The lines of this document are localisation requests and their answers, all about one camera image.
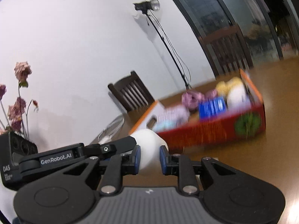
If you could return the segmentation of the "dried pink flowers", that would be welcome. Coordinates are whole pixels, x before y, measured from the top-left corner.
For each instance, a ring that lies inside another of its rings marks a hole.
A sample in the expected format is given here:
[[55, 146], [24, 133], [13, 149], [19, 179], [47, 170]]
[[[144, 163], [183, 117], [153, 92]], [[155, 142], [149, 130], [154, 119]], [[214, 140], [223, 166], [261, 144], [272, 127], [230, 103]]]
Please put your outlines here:
[[28, 88], [28, 77], [32, 74], [31, 66], [27, 61], [17, 62], [14, 68], [15, 77], [18, 81], [18, 96], [13, 105], [8, 106], [8, 110], [4, 109], [3, 97], [7, 92], [7, 87], [1, 84], [1, 109], [4, 113], [6, 123], [1, 120], [1, 135], [8, 132], [13, 132], [23, 136], [26, 140], [30, 140], [28, 113], [30, 107], [34, 107], [33, 111], [39, 111], [38, 102], [31, 99], [29, 103], [21, 96], [20, 90]]

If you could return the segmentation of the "right dark wooden chair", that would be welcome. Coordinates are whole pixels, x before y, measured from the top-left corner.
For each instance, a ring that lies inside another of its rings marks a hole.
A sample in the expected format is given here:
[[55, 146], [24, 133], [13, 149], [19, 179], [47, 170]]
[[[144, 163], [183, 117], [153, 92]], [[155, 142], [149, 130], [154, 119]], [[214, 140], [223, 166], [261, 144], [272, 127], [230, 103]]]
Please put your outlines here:
[[253, 68], [254, 64], [243, 33], [237, 23], [199, 37], [215, 77]]

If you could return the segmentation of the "studio light on stand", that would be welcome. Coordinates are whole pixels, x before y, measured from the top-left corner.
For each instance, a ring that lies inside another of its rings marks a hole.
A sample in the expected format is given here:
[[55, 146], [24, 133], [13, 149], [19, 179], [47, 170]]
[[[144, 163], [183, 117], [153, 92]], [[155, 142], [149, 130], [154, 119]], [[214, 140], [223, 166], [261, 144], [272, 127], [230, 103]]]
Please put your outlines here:
[[177, 68], [183, 82], [184, 86], [187, 90], [192, 88], [191, 86], [191, 72], [186, 65], [186, 63], [182, 60], [178, 52], [175, 50], [173, 44], [171, 43], [168, 35], [164, 31], [161, 23], [159, 22], [158, 18], [154, 15], [154, 12], [160, 10], [160, 2], [159, 0], [146, 0], [141, 1], [139, 3], [133, 3], [133, 6], [136, 11], [142, 12], [143, 15], [146, 16], [149, 23], [152, 25], [154, 30], [156, 31], [157, 35], [161, 39], [163, 45], [165, 46], [168, 54], [170, 55], [175, 67]]

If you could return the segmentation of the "lilac fluffy headband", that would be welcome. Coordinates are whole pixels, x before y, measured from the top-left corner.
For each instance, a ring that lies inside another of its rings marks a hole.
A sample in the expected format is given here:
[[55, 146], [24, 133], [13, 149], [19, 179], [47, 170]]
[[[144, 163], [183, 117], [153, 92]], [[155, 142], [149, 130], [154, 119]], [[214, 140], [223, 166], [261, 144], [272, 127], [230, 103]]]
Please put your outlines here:
[[175, 122], [177, 125], [182, 125], [188, 122], [190, 117], [189, 110], [183, 105], [166, 108], [162, 114], [157, 116], [157, 123], [166, 121]]

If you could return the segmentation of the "purple satin scrunchie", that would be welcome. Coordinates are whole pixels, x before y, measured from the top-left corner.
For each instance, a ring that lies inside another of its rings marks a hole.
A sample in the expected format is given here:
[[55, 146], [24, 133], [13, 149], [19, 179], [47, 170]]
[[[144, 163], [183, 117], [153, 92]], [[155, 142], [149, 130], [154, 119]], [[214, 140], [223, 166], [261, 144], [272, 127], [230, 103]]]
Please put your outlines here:
[[206, 94], [200, 93], [198, 91], [188, 90], [181, 96], [181, 103], [189, 111], [194, 111], [198, 109], [200, 103], [212, 100], [218, 96], [216, 89], [208, 91]]

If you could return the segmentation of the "blue tissue pack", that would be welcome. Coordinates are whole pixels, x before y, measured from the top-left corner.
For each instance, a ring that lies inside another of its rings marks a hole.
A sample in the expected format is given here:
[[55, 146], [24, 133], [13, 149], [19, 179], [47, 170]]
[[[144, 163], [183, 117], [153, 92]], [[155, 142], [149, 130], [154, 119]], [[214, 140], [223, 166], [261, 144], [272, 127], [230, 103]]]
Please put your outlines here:
[[213, 98], [198, 104], [199, 119], [208, 120], [215, 118], [227, 111], [226, 102], [224, 97]]

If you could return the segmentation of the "left dark wooden chair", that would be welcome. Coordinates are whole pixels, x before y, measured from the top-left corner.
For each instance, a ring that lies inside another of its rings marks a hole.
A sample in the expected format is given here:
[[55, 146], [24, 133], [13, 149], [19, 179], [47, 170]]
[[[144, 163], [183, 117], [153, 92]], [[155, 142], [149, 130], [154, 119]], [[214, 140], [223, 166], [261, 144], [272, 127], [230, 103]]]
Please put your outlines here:
[[127, 112], [150, 106], [154, 97], [135, 71], [116, 83], [108, 84], [108, 89]]

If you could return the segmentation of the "dark wooden chair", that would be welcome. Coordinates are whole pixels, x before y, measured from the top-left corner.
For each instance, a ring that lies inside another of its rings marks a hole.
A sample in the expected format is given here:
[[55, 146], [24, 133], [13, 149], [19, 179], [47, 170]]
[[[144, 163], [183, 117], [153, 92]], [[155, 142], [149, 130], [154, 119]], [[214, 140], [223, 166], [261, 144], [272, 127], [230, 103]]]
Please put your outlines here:
[[108, 84], [108, 89], [127, 112], [150, 106], [154, 97], [135, 71], [116, 83]]
[[215, 77], [253, 68], [254, 64], [243, 33], [237, 23], [199, 37]]

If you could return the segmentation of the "dark framed sliding glass door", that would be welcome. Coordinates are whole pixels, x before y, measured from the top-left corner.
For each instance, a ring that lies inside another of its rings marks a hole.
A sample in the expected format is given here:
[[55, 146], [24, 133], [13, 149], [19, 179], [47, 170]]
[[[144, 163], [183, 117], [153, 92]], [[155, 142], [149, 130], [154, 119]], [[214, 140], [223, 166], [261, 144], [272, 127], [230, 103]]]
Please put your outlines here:
[[298, 56], [298, 0], [173, 0], [198, 42], [237, 23], [254, 66]]

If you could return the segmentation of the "red orange cardboard box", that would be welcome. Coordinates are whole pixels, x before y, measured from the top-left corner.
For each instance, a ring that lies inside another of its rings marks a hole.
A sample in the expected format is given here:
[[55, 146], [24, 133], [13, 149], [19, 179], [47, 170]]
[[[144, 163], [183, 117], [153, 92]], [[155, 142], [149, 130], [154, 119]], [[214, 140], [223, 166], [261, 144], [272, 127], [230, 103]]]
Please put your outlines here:
[[198, 115], [181, 127], [158, 132], [171, 151], [250, 139], [266, 130], [265, 107], [260, 92], [242, 69], [238, 75], [252, 94], [253, 102], [239, 111], [206, 119]]

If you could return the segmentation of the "white foam roll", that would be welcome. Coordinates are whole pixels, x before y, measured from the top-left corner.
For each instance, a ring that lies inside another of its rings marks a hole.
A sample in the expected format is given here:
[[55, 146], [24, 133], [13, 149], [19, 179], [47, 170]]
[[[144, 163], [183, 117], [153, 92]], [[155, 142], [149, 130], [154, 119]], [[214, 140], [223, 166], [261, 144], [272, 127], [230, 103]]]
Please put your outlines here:
[[151, 175], [156, 172], [161, 173], [160, 147], [167, 143], [154, 131], [149, 129], [137, 130], [130, 135], [136, 140], [141, 149], [141, 159], [138, 173], [140, 175]]

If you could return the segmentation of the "yellow white plush toy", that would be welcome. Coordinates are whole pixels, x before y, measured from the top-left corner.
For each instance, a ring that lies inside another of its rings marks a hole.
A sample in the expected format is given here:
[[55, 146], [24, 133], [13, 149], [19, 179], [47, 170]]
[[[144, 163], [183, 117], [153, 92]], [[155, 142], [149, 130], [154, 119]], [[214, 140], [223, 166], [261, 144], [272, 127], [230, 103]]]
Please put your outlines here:
[[250, 103], [245, 85], [239, 77], [233, 77], [227, 82], [221, 81], [215, 89], [218, 96], [226, 100], [227, 107], [230, 110]]

